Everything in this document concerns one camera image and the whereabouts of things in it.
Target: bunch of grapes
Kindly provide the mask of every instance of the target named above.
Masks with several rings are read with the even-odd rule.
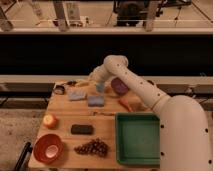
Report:
[[[99,138],[93,139],[90,142],[74,148],[77,154],[81,155],[98,155],[99,157],[106,157],[108,146]]]

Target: dark bowl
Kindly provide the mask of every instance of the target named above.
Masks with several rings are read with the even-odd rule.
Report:
[[[46,134],[37,140],[33,154],[39,162],[49,164],[60,156],[62,148],[63,144],[58,135]]]

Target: green tray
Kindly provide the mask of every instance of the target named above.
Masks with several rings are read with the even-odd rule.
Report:
[[[116,158],[127,165],[159,165],[159,119],[153,114],[118,113]]]

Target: blue sponge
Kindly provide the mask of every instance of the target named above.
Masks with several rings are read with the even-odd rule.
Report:
[[[88,106],[90,107],[103,107],[104,97],[103,96],[88,96],[87,98]]]

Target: wooden table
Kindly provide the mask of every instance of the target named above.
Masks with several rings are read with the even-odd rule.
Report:
[[[36,161],[34,155],[31,155],[29,161],[30,168],[90,168],[90,169],[126,169],[128,166],[120,165],[116,161],[115,147],[115,120],[114,115],[117,112],[128,112],[118,103],[120,96],[116,95],[110,86],[106,88],[105,93],[96,92],[94,84],[88,86],[72,87],[65,86],[66,94],[52,94],[45,114],[54,114],[59,119],[59,124],[54,129],[47,129],[41,124],[37,139],[45,134],[54,133],[61,137],[64,145],[62,155],[53,163],[45,165]],[[67,93],[80,89],[87,92],[87,95],[103,95],[105,98],[104,107],[88,107],[87,101],[69,101]],[[123,98],[136,111],[144,111],[146,107],[141,103],[139,97],[129,92]],[[72,135],[70,133],[73,124],[92,124],[95,128],[93,135]],[[79,155],[74,151],[74,147],[82,145],[91,139],[100,138],[108,146],[109,151],[106,158],[100,158],[96,155]],[[142,167],[143,171],[150,171],[151,168]]]

